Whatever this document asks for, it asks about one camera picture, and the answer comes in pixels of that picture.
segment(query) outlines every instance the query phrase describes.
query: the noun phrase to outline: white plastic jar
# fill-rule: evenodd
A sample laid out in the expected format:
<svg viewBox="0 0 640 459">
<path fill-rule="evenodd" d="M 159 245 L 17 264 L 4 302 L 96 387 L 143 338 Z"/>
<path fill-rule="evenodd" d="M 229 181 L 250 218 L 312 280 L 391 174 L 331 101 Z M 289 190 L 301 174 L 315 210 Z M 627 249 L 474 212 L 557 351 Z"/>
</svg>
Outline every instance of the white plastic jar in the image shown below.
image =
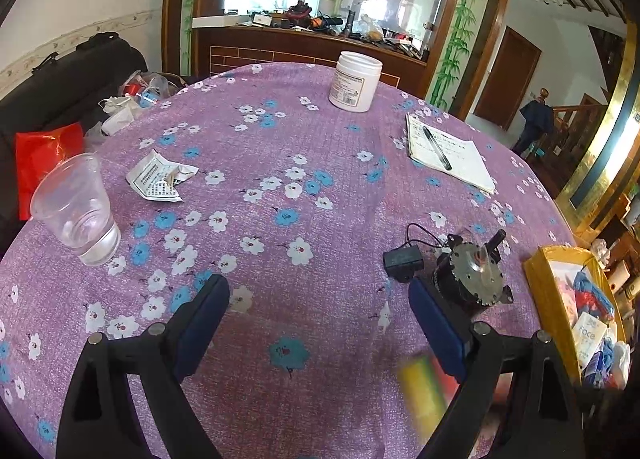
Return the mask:
<svg viewBox="0 0 640 459">
<path fill-rule="evenodd" d="M 367 112 L 382 73 L 382 62 L 370 56 L 342 51 L 335 67 L 329 101 L 350 112 Z"/>
</svg>

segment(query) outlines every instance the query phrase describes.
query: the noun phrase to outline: black bag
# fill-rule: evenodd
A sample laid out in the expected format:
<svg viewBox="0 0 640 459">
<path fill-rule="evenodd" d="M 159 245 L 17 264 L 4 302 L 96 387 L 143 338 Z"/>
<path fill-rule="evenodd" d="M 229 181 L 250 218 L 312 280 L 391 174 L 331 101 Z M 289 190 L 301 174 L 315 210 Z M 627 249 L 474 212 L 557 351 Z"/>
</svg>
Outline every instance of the black bag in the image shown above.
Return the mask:
<svg viewBox="0 0 640 459">
<path fill-rule="evenodd" d="M 50 54 L 0 100 L 0 256 L 24 226 L 18 220 L 15 133 L 53 130 L 76 121 L 86 132 L 107 118 L 98 102 L 117 96 L 134 71 L 146 71 L 143 55 L 114 32 L 92 36 L 59 60 L 57 55 Z"/>
</svg>

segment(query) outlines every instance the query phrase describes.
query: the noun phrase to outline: red plastic bag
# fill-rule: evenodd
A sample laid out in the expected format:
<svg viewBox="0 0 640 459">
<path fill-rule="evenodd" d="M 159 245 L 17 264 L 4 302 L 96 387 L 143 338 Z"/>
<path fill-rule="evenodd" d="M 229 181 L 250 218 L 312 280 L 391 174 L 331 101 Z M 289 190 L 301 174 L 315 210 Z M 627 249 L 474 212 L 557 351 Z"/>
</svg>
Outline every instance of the red plastic bag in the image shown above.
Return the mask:
<svg viewBox="0 0 640 459">
<path fill-rule="evenodd" d="M 20 220 L 31 217 L 31 197 L 40 181 L 58 163 L 82 152 L 82 127 L 78 122 L 49 132 L 18 132 L 15 135 Z"/>
</svg>

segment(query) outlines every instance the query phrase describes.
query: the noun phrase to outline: notebook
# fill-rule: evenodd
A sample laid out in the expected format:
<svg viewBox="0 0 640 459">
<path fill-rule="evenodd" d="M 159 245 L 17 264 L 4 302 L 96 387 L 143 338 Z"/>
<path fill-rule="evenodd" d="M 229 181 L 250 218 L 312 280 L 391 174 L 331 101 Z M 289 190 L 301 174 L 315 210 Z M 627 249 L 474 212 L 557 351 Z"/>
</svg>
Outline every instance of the notebook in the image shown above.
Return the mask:
<svg viewBox="0 0 640 459">
<path fill-rule="evenodd" d="M 451 170 L 441 162 L 438 152 L 424 133 L 427 127 L 434 140 L 449 160 Z M 487 193 L 495 192 L 495 184 L 480 157 L 473 141 L 464 141 L 429 125 L 417 116 L 406 116 L 406 131 L 409 140 L 409 157 L 418 163 L 452 175 L 460 181 L 473 185 Z"/>
</svg>

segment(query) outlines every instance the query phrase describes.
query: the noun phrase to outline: table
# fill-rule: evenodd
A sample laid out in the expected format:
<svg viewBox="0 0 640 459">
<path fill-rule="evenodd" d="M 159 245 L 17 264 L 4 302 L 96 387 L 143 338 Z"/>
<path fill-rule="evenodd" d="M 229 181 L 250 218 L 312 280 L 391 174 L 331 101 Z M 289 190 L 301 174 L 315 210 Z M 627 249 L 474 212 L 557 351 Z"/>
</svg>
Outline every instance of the table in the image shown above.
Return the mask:
<svg viewBox="0 0 640 459">
<path fill-rule="evenodd" d="M 88 334 L 139 334 L 211 273 L 228 278 L 232 305 L 183 388 L 229 458 L 416 457 L 395 371 L 426 340 L 406 285 L 382 266 L 409 222 L 478 241 L 504 228 L 500 267 L 514 303 L 481 318 L 518 336 L 539 327 L 520 264 L 572 236 L 526 163 L 384 84 L 368 113 L 339 110 L 327 99 L 332 74 L 306 64 L 239 68 L 108 139 L 98 153 L 122 230 L 108 264 L 84 267 L 38 222 L 20 232 L 0 264 L 0 390 L 44 458 L 54 456 Z M 414 110 L 475 141 L 497 181 L 493 198 L 407 157 L 404 115 Z M 200 168 L 179 185 L 184 202 L 145 201 L 127 185 L 127 169 L 151 148 Z M 166 457 L 139 381 L 132 392 L 152 452 Z"/>
</svg>

